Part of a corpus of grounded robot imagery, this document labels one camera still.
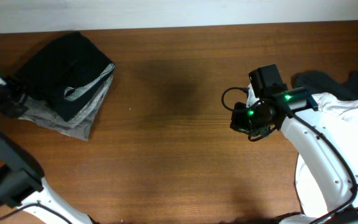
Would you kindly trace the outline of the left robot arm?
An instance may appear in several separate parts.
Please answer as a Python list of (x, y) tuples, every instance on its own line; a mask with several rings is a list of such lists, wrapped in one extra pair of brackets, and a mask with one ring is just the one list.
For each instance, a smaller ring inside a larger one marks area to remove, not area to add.
[[(16, 119), (28, 108), (27, 93), (14, 80), (0, 77), (0, 113)], [(39, 162), (0, 131), (0, 206), (13, 212), (0, 217), (3, 221), (19, 212), (27, 212), (44, 223), (94, 223), (89, 215), (72, 207), (54, 191)]]

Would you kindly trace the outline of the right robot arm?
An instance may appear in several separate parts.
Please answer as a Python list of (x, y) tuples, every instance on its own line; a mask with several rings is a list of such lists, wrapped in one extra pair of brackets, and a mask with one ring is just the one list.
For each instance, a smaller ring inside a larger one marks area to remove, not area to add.
[(300, 212), (270, 223), (358, 223), (358, 72), (340, 84), (319, 71), (298, 73), (292, 88), (276, 65), (249, 73), (245, 103), (231, 129), (252, 142), (280, 131), (298, 153), (294, 184)]

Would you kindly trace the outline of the black shorts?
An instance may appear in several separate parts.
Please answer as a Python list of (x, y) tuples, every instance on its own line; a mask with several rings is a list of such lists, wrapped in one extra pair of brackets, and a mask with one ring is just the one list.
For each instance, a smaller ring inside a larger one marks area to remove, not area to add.
[(47, 44), (14, 76), (31, 98), (46, 101), (65, 121), (96, 93), (115, 64), (80, 32), (65, 34)]

